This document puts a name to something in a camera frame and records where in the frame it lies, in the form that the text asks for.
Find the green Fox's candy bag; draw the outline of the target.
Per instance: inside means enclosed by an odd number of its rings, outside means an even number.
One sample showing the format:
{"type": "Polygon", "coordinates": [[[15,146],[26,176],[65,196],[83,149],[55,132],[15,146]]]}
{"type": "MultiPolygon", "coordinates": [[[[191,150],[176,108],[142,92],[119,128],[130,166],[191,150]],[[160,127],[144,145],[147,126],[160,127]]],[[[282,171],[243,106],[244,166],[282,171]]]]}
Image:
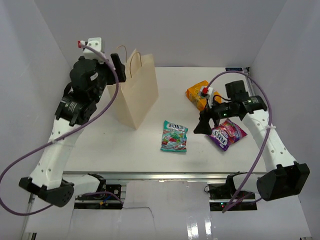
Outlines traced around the green Fox's candy bag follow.
{"type": "Polygon", "coordinates": [[[165,120],[163,122],[160,150],[163,152],[186,153],[188,130],[189,129],[183,125],[165,120]]]}

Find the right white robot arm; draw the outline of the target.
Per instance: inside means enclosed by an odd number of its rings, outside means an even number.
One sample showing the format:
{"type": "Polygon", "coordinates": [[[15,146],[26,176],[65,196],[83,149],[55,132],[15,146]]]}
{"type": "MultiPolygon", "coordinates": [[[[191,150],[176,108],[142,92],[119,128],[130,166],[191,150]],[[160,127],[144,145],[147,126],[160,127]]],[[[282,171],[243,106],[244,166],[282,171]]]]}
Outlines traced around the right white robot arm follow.
{"type": "Polygon", "coordinates": [[[215,100],[212,87],[203,86],[198,95],[206,99],[200,112],[195,134],[215,135],[210,120],[218,127],[220,120],[238,117],[247,127],[256,145],[258,157],[264,160],[266,174],[257,176],[252,172],[235,173],[226,180],[226,195],[236,200],[244,191],[259,194],[263,200],[272,201],[299,195],[310,174],[305,163],[298,161],[288,152],[276,128],[269,122],[270,108],[259,95],[250,96],[242,80],[225,85],[227,102],[215,100]]]}

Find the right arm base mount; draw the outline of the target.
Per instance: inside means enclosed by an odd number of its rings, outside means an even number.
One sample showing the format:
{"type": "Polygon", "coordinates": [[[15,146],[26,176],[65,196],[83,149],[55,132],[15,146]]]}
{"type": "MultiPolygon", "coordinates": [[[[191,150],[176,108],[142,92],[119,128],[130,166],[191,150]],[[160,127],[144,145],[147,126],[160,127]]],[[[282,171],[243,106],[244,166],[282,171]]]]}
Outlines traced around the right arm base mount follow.
{"type": "MultiPolygon", "coordinates": [[[[209,207],[211,212],[221,212],[228,204],[233,196],[227,185],[224,183],[208,184],[204,187],[204,192],[209,196],[209,207]]],[[[242,200],[233,206],[229,211],[256,211],[257,203],[256,195],[247,191],[240,191],[237,197],[233,200],[242,200]]]]}

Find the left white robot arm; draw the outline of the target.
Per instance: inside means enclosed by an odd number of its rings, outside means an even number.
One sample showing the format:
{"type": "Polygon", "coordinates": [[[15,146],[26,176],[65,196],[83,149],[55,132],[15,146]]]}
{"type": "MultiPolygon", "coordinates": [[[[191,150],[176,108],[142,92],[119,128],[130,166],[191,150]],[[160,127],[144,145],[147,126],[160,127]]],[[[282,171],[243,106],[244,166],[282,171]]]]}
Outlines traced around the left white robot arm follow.
{"type": "Polygon", "coordinates": [[[84,56],[73,65],[70,82],[54,114],[48,146],[32,173],[19,181],[19,187],[53,206],[65,206],[74,195],[76,186],[63,179],[63,172],[84,127],[95,120],[92,115],[106,86],[126,81],[125,65],[119,55],[110,56],[113,67],[84,56]]]}

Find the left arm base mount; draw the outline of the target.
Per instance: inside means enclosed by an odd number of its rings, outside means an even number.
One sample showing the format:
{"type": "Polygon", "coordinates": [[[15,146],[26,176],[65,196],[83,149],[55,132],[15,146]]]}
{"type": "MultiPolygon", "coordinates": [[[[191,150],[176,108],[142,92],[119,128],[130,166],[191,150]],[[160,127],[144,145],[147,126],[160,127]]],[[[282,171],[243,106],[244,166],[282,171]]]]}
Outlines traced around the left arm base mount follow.
{"type": "Polygon", "coordinates": [[[122,198],[121,184],[103,185],[92,195],[79,195],[75,198],[75,210],[121,210],[124,198],[122,198]]]}

